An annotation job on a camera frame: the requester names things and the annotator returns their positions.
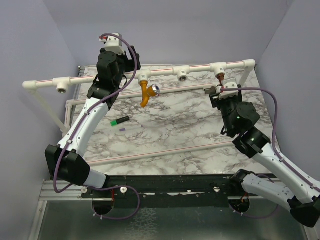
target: wire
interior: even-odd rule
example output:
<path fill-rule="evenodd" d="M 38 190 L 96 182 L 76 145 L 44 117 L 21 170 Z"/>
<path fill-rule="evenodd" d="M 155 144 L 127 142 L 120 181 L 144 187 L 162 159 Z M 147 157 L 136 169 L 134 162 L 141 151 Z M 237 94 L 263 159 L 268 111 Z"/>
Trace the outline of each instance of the wire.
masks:
<path fill-rule="evenodd" d="M 288 169 L 290 169 L 292 172 L 294 172 L 300 179 L 302 179 L 304 182 L 306 182 L 310 187 L 314 188 L 316 191 L 318 191 L 320 193 L 320 188 L 315 186 L 312 182 L 310 182 L 307 178 L 305 178 L 300 172 L 298 172 L 293 166 L 291 166 L 285 159 L 283 156 L 280 155 L 280 153 L 277 151 L 276 148 L 276 128 L 277 128 L 277 120 L 278 120 L 278 101 L 276 96 L 263 88 L 259 88 L 259 87 L 240 87 L 240 88 L 222 88 L 221 92 L 224 91 L 244 91 L 244 90 L 254 90 L 254 91 L 261 91 L 261 92 L 265 92 L 267 94 L 269 94 L 273 101 L 274 101 L 274 119 L 273 119 L 273 128 L 272 128 L 272 149 L 274 151 L 274 154 L 277 155 L 277 157 L 279 159 L 282 160 L 283 164 L 286 165 L 288 167 Z"/>
<path fill-rule="evenodd" d="M 257 177 L 265 177 L 265 178 L 269 179 L 270 182 L 275 183 L 274 181 L 272 181 L 272 179 L 270 177 L 268 177 L 265 174 L 258 174 Z M 250 218 L 250 219 L 267 219 L 267 218 L 270 218 L 273 215 L 275 215 L 276 212 L 278 212 L 278 210 L 279 210 L 279 205 L 277 205 L 276 208 L 271 213 L 269 213 L 268 215 L 265 215 L 265 216 L 252 216 L 252 215 L 245 214 L 243 212 L 236 211 L 230 204 L 229 204 L 229 207 L 233 210 L 234 213 L 239 214 L 241 216 L 245 216 L 245 217 Z"/>
<path fill-rule="evenodd" d="M 115 35 L 115 34 L 112 34 L 112 33 L 105 33 L 105 34 L 102 34 L 100 36 L 100 38 L 103 38 L 105 36 L 111 36 L 111 37 L 114 37 L 114 38 L 117 38 L 119 39 L 121 42 L 123 42 L 127 48 L 129 49 L 129 51 L 131 52 L 132 54 L 132 57 L 133 57 L 133 61 L 134 61 L 134 70 L 133 70 L 133 74 L 132 74 L 132 77 L 130 78 L 130 80 L 128 81 L 128 83 L 126 85 L 124 85 L 121 89 L 119 89 L 118 91 L 110 94 L 109 96 L 106 96 L 105 98 L 101 99 L 100 101 L 96 102 L 94 105 L 92 105 L 88 110 L 87 110 L 87 114 L 83 115 L 82 118 L 80 119 L 80 121 L 78 122 L 78 124 L 76 125 L 76 127 L 74 128 L 74 131 L 73 133 L 71 133 L 71 136 L 69 138 L 69 140 L 67 141 L 67 143 L 65 144 L 64 148 L 62 149 L 62 152 L 58 158 L 58 161 L 56 163 L 56 166 L 55 166 L 55 170 L 54 170 L 54 175 L 53 175 L 53 189 L 54 191 L 57 193 L 57 194 L 60 194 L 62 193 L 63 191 L 65 191 L 67 188 L 69 188 L 70 186 L 72 186 L 72 184 L 69 184 L 68 186 L 66 186 L 65 188 L 63 188 L 62 190 L 59 190 L 57 188 L 57 179 L 58 179 L 58 171 L 59 171 L 59 167 L 60 167 L 60 164 L 61 164 L 61 161 L 70 145 L 69 142 L 71 142 L 77 131 L 79 130 L 81 124 L 84 122 L 84 120 L 86 119 L 86 117 L 89 115 L 89 113 L 96 107 L 98 106 L 99 104 L 101 103 L 104 103 L 106 100 L 110 99 L 110 98 L 113 98 L 114 96 L 116 96 L 117 94 L 119 94 L 120 92 L 122 92 L 123 90 L 126 89 L 126 87 L 129 86 L 129 84 L 131 84 L 131 82 L 135 79 L 135 76 L 136 76 L 136 73 L 137 73 L 137 70 L 138 70 L 138 60 L 137 60 L 137 56 L 135 54 L 135 51 L 132 49 L 132 47 L 129 45 L 129 43 L 127 43 L 122 37 L 118 36 L 118 35 Z"/>
<path fill-rule="evenodd" d="M 123 216 L 123 217 L 112 217 L 112 216 L 105 216 L 105 215 L 99 215 L 96 213 L 95 209 L 94 209 L 94 206 L 92 205 L 92 210 L 94 212 L 93 216 L 98 216 L 100 217 L 101 219 L 109 219 L 109 220 L 126 220 L 126 219 L 129 219 L 131 217 L 133 217 L 134 215 L 137 214 L 139 208 L 140 208 L 140 196 L 139 196 L 139 193 L 138 191 L 133 188 L 132 186 L 112 186 L 112 187 L 107 187 L 107 188 L 96 188 L 96 187 L 90 187 L 91 189 L 93 190 L 96 190 L 96 191 L 110 191 L 110 190 L 114 190 L 114 189 L 120 189 L 120 188 L 127 188 L 127 189 L 131 189 L 132 191 L 134 191 L 135 195 L 137 196 L 137 199 L 138 199 L 138 203 L 137 203 L 137 206 L 134 210 L 133 213 L 131 213 L 130 215 L 128 216 Z"/>

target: marble surface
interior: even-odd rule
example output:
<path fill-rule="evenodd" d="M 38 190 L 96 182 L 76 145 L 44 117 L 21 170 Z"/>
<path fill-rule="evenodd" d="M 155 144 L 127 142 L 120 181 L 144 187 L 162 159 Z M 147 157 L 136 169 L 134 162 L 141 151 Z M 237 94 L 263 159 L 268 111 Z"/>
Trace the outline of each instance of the marble surface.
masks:
<path fill-rule="evenodd" d="M 143 67 L 161 69 L 168 67 Z M 239 80 L 242 69 L 227 70 L 225 78 Z M 85 76 L 97 74 L 95 67 L 87 67 Z M 185 82 L 175 76 L 152 77 L 149 85 L 160 89 L 199 84 L 218 83 L 212 72 L 191 73 Z M 85 99 L 91 84 L 83 84 L 79 99 Z M 259 87 L 255 72 L 251 72 L 245 87 Z M 140 92 L 135 80 L 123 93 Z M 272 124 L 261 92 L 244 91 L 243 100 L 252 102 L 261 119 L 256 127 L 271 136 Z M 223 121 L 220 112 L 213 109 L 203 90 L 191 90 L 160 94 L 150 99 L 146 108 L 140 107 L 141 97 L 117 100 L 110 112 L 97 126 L 84 158 L 87 162 L 152 153 L 184 147 L 229 142 L 232 139 L 220 135 Z M 73 122 L 83 105 L 77 105 Z M 110 121 L 129 116 L 130 121 L 111 127 Z M 120 132 L 121 128 L 131 128 Z M 239 169 L 256 173 L 269 173 L 262 165 L 239 153 L 233 145 L 214 149 L 145 158 L 121 163 L 94 166 L 109 175 L 187 175 L 187 174 L 233 174 Z"/>

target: white bolt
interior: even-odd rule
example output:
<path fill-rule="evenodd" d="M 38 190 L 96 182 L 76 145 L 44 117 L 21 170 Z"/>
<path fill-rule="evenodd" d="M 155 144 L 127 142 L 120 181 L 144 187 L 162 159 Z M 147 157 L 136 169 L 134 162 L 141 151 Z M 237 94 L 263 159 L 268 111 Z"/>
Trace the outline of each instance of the white bolt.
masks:
<path fill-rule="evenodd" d="M 87 192 L 88 192 L 88 188 L 86 186 L 81 188 L 81 193 L 86 194 Z"/>
<path fill-rule="evenodd" d="M 128 191 L 128 189 L 126 187 L 121 187 L 120 188 L 120 192 L 125 194 Z"/>

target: yellow valve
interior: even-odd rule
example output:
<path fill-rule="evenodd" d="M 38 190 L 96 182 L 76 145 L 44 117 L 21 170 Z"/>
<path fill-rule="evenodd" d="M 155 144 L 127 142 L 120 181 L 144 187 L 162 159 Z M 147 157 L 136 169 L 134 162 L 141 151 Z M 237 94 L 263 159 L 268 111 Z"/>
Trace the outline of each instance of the yellow valve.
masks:
<path fill-rule="evenodd" d="M 160 89 L 157 85 L 153 84 L 147 89 L 147 81 L 141 81 L 140 86 L 142 90 L 142 102 L 140 103 L 141 107 L 145 107 L 148 104 L 149 98 L 155 97 L 160 93 Z"/>

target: gray floor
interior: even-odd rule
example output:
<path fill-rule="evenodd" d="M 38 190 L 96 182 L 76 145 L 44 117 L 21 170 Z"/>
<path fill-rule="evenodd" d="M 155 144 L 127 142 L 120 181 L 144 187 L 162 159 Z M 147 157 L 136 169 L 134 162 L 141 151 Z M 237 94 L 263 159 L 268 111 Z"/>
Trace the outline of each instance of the gray floor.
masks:
<path fill-rule="evenodd" d="M 267 215 L 275 205 L 264 199 L 251 201 L 249 213 Z M 132 209 L 113 210 L 125 216 Z M 249 219 L 229 208 L 142 208 L 128 220 L 93 217 L 91 202 L 50 202 L 40 240 L 306 240 L 302 226 L 280 209 L 268 219 Z"/>

